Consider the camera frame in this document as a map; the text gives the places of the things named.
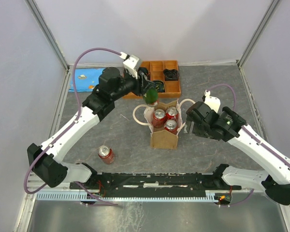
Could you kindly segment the green glass bottle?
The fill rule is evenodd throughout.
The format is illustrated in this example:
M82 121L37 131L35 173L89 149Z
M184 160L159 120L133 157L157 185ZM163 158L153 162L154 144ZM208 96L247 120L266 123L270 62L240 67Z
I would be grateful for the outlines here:
M143 99L148 106L155 106L158 104L158 93L154 88L151 88L143 96Z

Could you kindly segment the canvas tote bag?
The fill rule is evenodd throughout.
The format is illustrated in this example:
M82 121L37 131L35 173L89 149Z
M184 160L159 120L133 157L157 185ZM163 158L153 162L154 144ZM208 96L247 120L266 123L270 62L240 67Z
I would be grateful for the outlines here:
M133 119L135 122L142 126L147 126L150 129L150 147L151 148L159 148L159 149L176 149L178 144L178 135L179 133L184 129L185 122L182 119L182 111L181 106L186 103L190 102L192 104L195 103L195 101L191 99L184 99L181 102L178 100L172 101L170 103L158 103L155 106L147 106L145 104L138 105L134 108L132 112ZM169 107L176 107L178 110L178 120L177 120L177 134L172 134L164 129L164 126L161 128L154 128L152 125L152 119L153 119L153 113L157 109L162 109L166 111ZM144 108L144 118L146 122L141 122L137 119L135 113L139 108Z

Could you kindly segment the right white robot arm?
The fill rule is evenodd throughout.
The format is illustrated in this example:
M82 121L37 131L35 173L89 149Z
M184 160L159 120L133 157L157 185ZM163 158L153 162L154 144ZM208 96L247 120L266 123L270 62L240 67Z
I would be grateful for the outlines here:
M229 107L223 107L219 114L205 102L198 101L186 114L192 134L223 140L244 152L263 168L262 171L254 171L220 165L220 173L212 177L214 187L223 189L229 185L260 190L276 203L290 205L290 158L262 139Z

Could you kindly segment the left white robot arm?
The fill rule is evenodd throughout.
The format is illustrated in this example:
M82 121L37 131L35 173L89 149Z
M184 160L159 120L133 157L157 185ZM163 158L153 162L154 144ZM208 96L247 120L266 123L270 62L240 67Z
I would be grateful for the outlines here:
M64 163L63 159L73 145L91 128L99 124L115 107L115 101L133 93L145 96L152 88L147 68L140 67L137 78L124 70L121 75L114 67L105 68L99 76L99 83L83 101L80 111L55 135L41 145L32 143L27 148L30 164L45 185L54 188L62 182L81 182L86 188L97 184L94 170L87 164Z

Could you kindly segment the rolled dark sock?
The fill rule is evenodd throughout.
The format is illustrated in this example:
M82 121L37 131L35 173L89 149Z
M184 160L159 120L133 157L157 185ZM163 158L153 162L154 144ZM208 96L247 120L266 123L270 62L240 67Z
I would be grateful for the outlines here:
M165 92L165 83L161 80L154 80L154 87L158 93Z
M146 76L147 80L150 81L150 73L149 73L149 71L148 71L148 69L146 67L140 67L138 69L138 72L143 73Z
M163 70L165 81L178 81L179 80L179 71L176 69L164 69Z

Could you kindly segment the rolled dark sock bottom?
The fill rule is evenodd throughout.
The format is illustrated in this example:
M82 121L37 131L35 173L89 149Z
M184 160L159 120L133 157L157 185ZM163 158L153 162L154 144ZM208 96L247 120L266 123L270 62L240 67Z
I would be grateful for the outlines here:
M154 87L158 93L165 92L165 83L161 80L154 80Z

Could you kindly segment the orange wooden compartment tray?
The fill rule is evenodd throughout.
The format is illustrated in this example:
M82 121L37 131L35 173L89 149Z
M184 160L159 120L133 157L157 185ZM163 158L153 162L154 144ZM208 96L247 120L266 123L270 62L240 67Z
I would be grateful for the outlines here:
M141 67L147 68L151 81L162 81L164 83L164 92L159 93L159 98L179 98L181 96L180 79L167 80L163 71L179 71L177 60L155 60L143 61Z

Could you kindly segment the rolled dark sock right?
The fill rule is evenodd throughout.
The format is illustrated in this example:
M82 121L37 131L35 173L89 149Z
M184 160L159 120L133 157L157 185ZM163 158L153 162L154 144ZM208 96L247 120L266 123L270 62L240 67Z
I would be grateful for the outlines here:
M165 81L178 81L179 80L179 71L176 69L164 69L163 70Z

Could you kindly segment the blue patterned cloth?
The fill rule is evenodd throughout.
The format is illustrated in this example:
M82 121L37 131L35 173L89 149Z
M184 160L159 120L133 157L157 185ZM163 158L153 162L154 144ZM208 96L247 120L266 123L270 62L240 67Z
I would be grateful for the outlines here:
M99 84L99 76L104 68L85 68L75 70L77 92L91 92Z

